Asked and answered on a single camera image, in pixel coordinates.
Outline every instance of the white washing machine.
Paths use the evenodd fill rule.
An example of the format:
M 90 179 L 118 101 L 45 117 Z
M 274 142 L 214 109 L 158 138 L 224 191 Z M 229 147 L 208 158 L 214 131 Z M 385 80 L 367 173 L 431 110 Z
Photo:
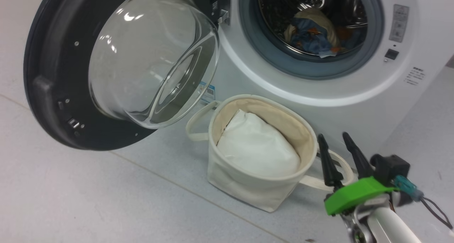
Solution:
M 283 33 L 308 7 L 339 36 L 360 37 L 323 58 L 293 46 Z M 42 127 L 74 148 L 121 148 L 200 99 L 257 94 L 344 156 L 349 132 L 369 157 L 454 53 L 452 9 L 451 0 L 44 0 L 24 82 Z

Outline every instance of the door hinge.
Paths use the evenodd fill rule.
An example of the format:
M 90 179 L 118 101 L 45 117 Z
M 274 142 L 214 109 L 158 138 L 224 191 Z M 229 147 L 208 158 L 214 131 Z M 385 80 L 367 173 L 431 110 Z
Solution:
M 230 0 L 217 0 L 217 10 L 219 12 L 219 18 L 217 19 L 217 22 L 220 23 L 225 23 L 227 25 L 230 25 L 230 6 L 231 6 L 231 1 Z

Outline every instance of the black cable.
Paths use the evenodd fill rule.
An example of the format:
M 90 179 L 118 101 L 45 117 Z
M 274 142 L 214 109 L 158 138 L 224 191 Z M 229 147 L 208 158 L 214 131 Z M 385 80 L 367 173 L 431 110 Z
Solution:
M 436 219 L 438 219 L 440 222 L 442 222 L 444 225 L 446 225 L 450 230 L 453 229 L 453 226 L 452 226 L 451 222 L 449 221 L 448 217 L 446 216 L 445 213 L 443 213 L 443 211 L 441 211 L 441 209 L 437 206 L 437 204 L 435 204 L 435 202 L 431 201 L 430 199 L 428 199 L 426 197 L 421 197 L 420 201 L 422 202 L 422 204 L 424 204 L 424 206 L 427 208 L 427 210 L 429 212 L 431 212 L 433 214 L 433 216 L 435 216 Z M 433 206 L 435 206 L 438 209 L 438 211 L 440 211 L 440 213 L 444 216 L 446 221 L 444 221 L 440 216 L 438 216 L 438 214 L 436 214 L 435 211 L 433 211 L 433 209 L 431 207 L 429 207 L 429 205 L 427 204 L 426 201 L 429 201 L 431 204 L 433 204 Z

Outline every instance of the floor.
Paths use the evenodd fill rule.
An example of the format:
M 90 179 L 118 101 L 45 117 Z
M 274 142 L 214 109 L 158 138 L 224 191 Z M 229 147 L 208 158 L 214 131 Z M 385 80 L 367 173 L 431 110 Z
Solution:
M 298 186 L 269 214 L 211 186 L 207 143 L 187 139 L 188 118 L 116 151 L 71 149 L 49 137 L 22 83 L 24 44 L 40 1 L 0 2 L 2 243 L 348 242 L 340 218 L 324 214 L 325 192 Z M 451 217 L 453 84 L 454 71 L 444 70 L 381 152 L 411 160 L 410 179 Z M 420 204 L 398 214 L 423 242 L 449 240 Z

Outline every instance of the green plastic part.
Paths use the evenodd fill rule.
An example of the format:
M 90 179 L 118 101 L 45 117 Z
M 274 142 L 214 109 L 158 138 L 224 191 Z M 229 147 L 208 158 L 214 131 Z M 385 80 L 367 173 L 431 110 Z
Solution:
M 341 212 L 364 203 L 382 193 L 389 193 L 397 188 L 385 187 L 375 178 L 361 178 L 337 190 L 325 201 L 325 209 L 328 215 L 340 214 Z

